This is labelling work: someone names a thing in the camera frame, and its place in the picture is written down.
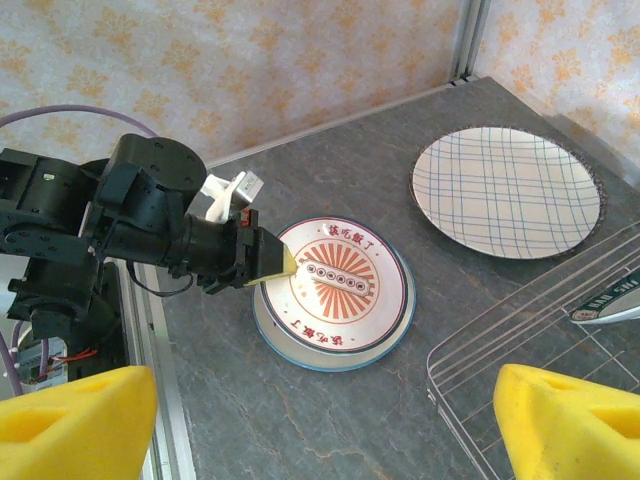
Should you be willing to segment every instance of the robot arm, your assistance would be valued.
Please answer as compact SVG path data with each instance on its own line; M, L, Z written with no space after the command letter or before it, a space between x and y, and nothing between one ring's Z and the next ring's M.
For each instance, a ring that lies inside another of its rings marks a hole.
M7 282L7 316L31 321L36 338L62 338L73 355L105 349L120 326L108 257L195 276L209 294L282 274L290 253L258 212L239 208L251 198L234 198L223 224L186 213L206 177L192 150L160 137L124 135L110 159L81 166L3 150L0 260L29 258Z

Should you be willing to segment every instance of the marble surface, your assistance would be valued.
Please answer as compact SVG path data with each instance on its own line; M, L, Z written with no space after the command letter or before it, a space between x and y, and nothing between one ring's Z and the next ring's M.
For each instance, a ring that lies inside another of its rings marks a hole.
M410 172L431 142L478 125L515 126L577 152L609 194L585 245L640 218L638 194L491 79L447 89L252 155L215 170L255 171L254 207L278 232L314 215L343 215L379 232L415 275L413 325L389 355L361 370L317 373L260 336L251 291L192 288L164 300L191 447L201 479L405 480L479 478L427 398L429 351L477 314L567 256L509 261L471 251L416 207ZM203 214L199 197L192 211ZM161 286L173 288L160 273Z

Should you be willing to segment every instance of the floral wallpaper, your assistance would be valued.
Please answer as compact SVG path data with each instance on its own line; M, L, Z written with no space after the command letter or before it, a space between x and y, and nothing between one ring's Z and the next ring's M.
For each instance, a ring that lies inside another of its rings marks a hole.
M205 161L448 80L464 0L0 0L0 115L91 104ZM0 148L81 162L131 127L47 115Z
M579 143L604 142L640 185L638 0L492 0L474 73Z

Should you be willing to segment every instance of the dish rack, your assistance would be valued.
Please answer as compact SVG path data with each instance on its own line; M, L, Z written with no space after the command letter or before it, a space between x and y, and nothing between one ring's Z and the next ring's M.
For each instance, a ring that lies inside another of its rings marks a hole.
M429 398L483 478L514 478L492 402L502 365L520 363L638 392L640 320L583 326L568 317L637 268L640 222L522 287L429 353Z

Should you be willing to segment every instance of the blue grid pattern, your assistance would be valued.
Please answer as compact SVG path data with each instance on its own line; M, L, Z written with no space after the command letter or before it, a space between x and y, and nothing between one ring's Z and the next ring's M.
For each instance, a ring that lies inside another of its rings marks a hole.
M470 128L430 145L413 172L429 220L454 240L506 258L572 249L593 230L600 194L587 169L544 138Z

